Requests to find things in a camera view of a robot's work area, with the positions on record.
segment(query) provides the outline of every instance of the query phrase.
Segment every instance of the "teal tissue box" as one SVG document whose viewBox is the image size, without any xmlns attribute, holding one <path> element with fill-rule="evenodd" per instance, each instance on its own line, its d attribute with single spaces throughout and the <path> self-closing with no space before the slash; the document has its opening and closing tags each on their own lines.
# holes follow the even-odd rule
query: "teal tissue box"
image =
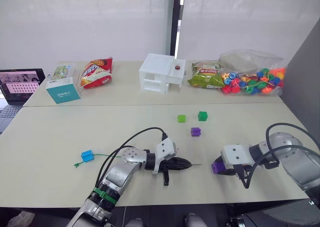
<svg viewBox="0 0 320 227">
<path fill-rule="evenodd" d="M 80 99 L 77 90 L 77 78 L 72 65 L 64 65 L 56 68 L 52 79 L 46 83 L 46 91 L 55 103 L 60 104 L 67 101 Z"/>
</svg>

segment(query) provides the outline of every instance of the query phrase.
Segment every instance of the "white curtain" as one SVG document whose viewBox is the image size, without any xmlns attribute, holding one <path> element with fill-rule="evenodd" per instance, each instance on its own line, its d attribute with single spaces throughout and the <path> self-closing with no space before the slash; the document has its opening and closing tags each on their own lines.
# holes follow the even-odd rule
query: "white curtain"
<svg viewBox="0 0 320 227">
<path fill-rule="evenodd" d="M 0 0 L 0 68 L 169 53 L 173 0 Z"/>
<path fill-rule="evenodd" d="M 287 64 L 320 16 L 320 0 L 184 0 L 179 59 L 216 60 L 235 49 Z"/>
</svg>

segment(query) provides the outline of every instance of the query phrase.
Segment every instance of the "gray wall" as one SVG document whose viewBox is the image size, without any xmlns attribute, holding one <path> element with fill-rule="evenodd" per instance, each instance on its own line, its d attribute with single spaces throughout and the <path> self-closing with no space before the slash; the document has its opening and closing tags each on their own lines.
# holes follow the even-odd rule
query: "gray wall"
<svg viewBox="0 0 320 227">
<path fill-rule="evenodd" d="M 281 98 L 320 141 L 320 20 L 288 64 Z"/>
</svg>

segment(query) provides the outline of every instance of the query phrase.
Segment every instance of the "green snack bag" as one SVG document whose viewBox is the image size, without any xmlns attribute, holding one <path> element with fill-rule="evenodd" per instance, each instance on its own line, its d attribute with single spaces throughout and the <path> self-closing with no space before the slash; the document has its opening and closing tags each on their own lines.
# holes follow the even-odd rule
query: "green snack bag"
<svg viewBox="0 0 320 227">
<path fill-rule="evenodd" d="M 192 79 L 188 83 L 194 87 L 207 89 L 225 87 L 219 62 L 197 62 L 192 64 Z"/>
</svg>

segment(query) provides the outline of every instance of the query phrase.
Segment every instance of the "red snack bag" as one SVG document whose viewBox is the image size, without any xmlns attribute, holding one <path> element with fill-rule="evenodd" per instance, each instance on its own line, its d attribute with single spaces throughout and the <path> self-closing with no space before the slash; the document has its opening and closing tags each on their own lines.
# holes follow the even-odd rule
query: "red snack bag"
<svg viewBox="0 0 320 227">
<path fill-rule="evenodd" d="M 83 70 L 80 86 L 90 89 L 102 86 L 112 79 L 112 58 L 90 61 Z"/>
</svg>

